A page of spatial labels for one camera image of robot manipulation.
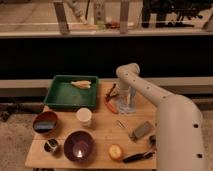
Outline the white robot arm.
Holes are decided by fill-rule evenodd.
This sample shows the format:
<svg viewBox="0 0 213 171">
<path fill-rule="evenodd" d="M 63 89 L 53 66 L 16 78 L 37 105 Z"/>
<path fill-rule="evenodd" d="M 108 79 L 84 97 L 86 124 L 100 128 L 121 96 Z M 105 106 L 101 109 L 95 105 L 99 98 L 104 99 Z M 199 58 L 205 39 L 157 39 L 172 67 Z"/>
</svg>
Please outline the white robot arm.
<svg viewBox="0 0 213 171">
<path fill-rule="evenodd" d="M 116 69 L 122 88 L 133 87 L 156 107 L 157 171 L 207 171 L 203 116 L 189 98 L 139 77 L 136 63 Z"/>
</svg>

